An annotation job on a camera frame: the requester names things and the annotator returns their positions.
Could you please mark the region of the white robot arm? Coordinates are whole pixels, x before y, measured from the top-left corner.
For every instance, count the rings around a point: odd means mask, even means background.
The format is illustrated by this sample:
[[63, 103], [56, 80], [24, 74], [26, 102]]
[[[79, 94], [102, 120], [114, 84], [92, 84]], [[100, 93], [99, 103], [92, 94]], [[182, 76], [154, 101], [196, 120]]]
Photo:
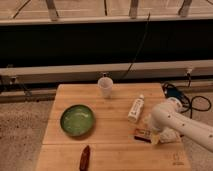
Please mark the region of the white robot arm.
[[148, 127], [155, 133], [171, 128], [213, 152], [213, 127], [180, 114], [182, 103], [174, 97], [156, 104], [149, 115]]

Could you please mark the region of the translucent yellowish gripper finger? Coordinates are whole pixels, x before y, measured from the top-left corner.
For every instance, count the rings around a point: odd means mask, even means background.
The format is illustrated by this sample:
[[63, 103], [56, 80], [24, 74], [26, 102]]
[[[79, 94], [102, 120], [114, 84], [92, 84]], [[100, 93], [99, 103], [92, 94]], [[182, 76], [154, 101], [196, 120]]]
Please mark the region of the translucent yellowish gripper finger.
[[160, 134], [157, 132], [151, 132], [150, 139], [152, 145], [157, 145], [160, 141]]

